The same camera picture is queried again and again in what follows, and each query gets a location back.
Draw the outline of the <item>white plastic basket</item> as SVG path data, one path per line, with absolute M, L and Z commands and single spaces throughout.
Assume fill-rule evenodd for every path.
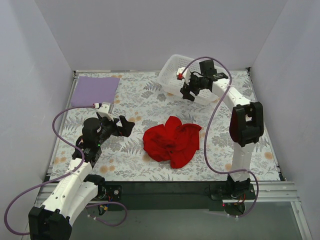
M 157 77 L 157 82 L 165 92 L 180 98 L 183 97 L 180 90 L 184 82 L 177 79 L 177 72 L 180 68 L 184 69 L 192 60 L 190 57 L 179 54 L 174 54 L 167 60 Z M 218 96 L 211 93 L 210 90 L 205 89 L 195 96 L 194 102 L 206 106 L 217 99 Z

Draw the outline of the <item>red t shirt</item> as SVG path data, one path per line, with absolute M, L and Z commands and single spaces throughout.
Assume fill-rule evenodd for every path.
M 173 169 L 187 165 L 200 149 L 202 127 L 194 123 L 183 124 L 170 116 L 165 124 L 149 128 L 143 135 L 143 149 L 157 162 L 170 162 Z

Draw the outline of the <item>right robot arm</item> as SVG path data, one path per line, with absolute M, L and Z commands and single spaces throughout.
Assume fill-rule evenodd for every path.
M 250 177 L 254 175 L 250 165 L 256 143 L 264 134 L 263 105 L 247 99 L 234 88 L 231 72 L 227 68 L 218 72 L 216 59 L 205 56 L 198 60 L 200 73 L 190 71 L 188 66 L 177 70 L 177 79 L 184 82 L 180 92 L 183 99 L 194 101 L 201 90 L 209 90 L 231 111 L 229 134 L 233 157 L 231 170 L 225 172 L 225 190 L 230 198 L 237 199 L 250 189 Z

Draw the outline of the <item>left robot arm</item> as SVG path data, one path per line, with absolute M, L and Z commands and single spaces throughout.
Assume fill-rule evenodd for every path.
M 68 240 L 76 218 L 92 200 L 106 196 L 105 179 L 91 174 L 102 150 L 101 145 L 111 136 L 129 137 L 135 126 L 121 115 L 91 117 L 84 121 L 82 135 L 77 139 L 67 176 L 59 183 L 40 207 L 28 214 L 32 240 Z

